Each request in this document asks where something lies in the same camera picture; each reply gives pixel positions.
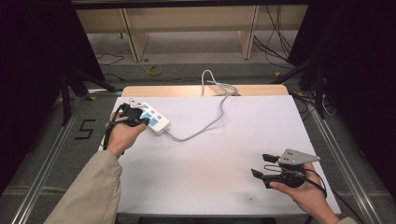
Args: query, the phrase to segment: printed number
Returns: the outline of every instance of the printed number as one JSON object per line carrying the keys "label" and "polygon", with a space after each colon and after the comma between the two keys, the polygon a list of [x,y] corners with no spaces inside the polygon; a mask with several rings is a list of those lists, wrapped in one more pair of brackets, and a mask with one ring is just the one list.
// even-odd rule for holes
{"label": "printed number", "polygon": [[94,122],[94,121],[96,121],[96,119],[84,119],[84,120],[82,121],[81,126],[79,127],[79,131],[80,131],[81,133],[86,133],[86,132],[88,132],[88,136],[86,136],[86,137],[76,137],[75,140],[90,139],[90,138],[91,138],[91,134],[93,133],[93,129],[84,129],[84,125],[85,125],[85,122]]}

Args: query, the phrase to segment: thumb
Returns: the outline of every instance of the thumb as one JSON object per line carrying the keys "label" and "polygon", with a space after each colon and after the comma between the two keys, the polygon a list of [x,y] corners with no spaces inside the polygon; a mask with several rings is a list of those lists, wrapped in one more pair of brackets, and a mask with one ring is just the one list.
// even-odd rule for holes
{"label": "thumb", "polygon": [[271,188],[276,189],[276,190],[278,190],[278,191],[280,191],[282,193],[285,193],[287,195],[291,194],[291,192],[290,192],[291,187],[289,187],[289,186],[287,186],[287,185],[285,185],[283,183],[271,182],[270,186],[271,186]]}
{"label": "thumb", "polygon": [[137,126],[135,126],[135,129],[137,130],[138,133],[142,133],[143,131],[145,131],[147,128],[146,124],[141,123]]}

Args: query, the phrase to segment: gray floor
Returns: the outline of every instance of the gray floor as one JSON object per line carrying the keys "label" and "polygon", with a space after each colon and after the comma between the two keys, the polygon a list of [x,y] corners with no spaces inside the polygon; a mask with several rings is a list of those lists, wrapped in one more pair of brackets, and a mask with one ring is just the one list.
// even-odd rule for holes
{"label": "gray floor", "polygon": [[[257,37],[264,42],[268,36],[269,33],[266,32],[257,33]],[[292,43],[295,32],[286,32],[286,36]],[[114,76],[106,76],[108,83],[120,88],[128,85],[199,84],[196,80],[175,80],[199,79],[205,69],[211,69],[217,81],[230,84],[265,84],[275,78],[275,72],[285,74],[288,71],[286,68],[269,64],[263,53],[257,48],[253,48],[250,60],[243,60],[237,35],[234,32],[152,34],[144,55],[147,62],[143,61],[143,63],[146,67],[161,65],[163,67],[161,78],[168,79],[154,80],[147,76],[141,64],[132,61],[128,51],[129,45],[125,39],[120,38],[120,35],[89,35],[89,38],[98,57],[105,53],[124,57],[118,63],[102,65],[104,73],[112,73],[124,78],[121,81]],[[279,53],[282,52],[278,39],[271,41],[271,48],[276,49]],[[117,59],[114,56],[106,56],[98,61],[99,63],[111,63]],[[272,63],[283,63],[277,58],[270,57],[269,59]],[[290,91],[297,91],[297,82],[298,77],[286,82],[286,86]],[[87,86],[97,89],[91,83],[87,83]],[[62,151],[49,174],[45,187],[41,190],[27,223],[42,223],[45,220],[84,164],[97,150],[105,131],[104,124],[117,96],[99,93],[93,96],[95,96],[94,100],[87,99],[81,106],[76,121],[65,139]],[[301,111],[304,110],[304,105],[301,102],[296,101],[296,105]],[[302,119],[306,118],[304,120],[305,128],[314,149],[322,158],[321,165],[330,185],[359,212],[360,208],[336,166],[332,153],[312,114],[309,114],[308,111],[301,117]],[[87,135],[78,131],[84,119],[94,119],[84,126],[93,129],[92,136],[90,139],[77,140],[76,137]],[[359,147],[351,137],[342,115],[326,116],[326,121],[383,223],[396,223],[396,203],[377,178],[369,162],[359,153]],[[0,198],[0,223],[11,222],[55,142],[57,134],[61,130],[61,123],[62,103],[56,102],[44,128],[40,130],[35,150],[26,156],[19,171]],[[340,206],[343,210],[342,217],[354,217],[344,205],[340,203]],[[304,223],[305,219],[306,217],[277,217],[276,221],[281,224],[293,224]],[[122,214],[120,220],[122,223],[136,223],[137,218]]]}

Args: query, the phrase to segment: wrist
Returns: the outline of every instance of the wrist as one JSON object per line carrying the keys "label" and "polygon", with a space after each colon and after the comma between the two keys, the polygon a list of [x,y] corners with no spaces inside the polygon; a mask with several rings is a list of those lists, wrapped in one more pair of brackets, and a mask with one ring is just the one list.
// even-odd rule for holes
{"label": "wrist", "polygon": [[338,216],[335,215],[335,213],[332,211],[330,206],[326,206],[323,209],[320,209],[314,214],[311,214],[311,216],[321,224],[335,224],[340,221]]}
{"label": "wrist", "polygon": [[120,156],[121,156],[122,153],[123,153],[122,150],[119,150],[119,149],[117,149],[116,147],[108,147],[108,148],[107,148],[107,151],[113,153],[113,154],[117,157],[117,159],[119,159]]}

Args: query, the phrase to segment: forearm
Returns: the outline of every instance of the forearm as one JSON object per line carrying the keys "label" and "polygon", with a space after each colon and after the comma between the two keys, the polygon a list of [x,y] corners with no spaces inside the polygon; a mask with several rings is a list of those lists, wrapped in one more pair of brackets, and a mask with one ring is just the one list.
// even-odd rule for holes
{"label": "forearm", "polygon": [[122,168],[109,151],[87,163],[45,223],[114,223]]}

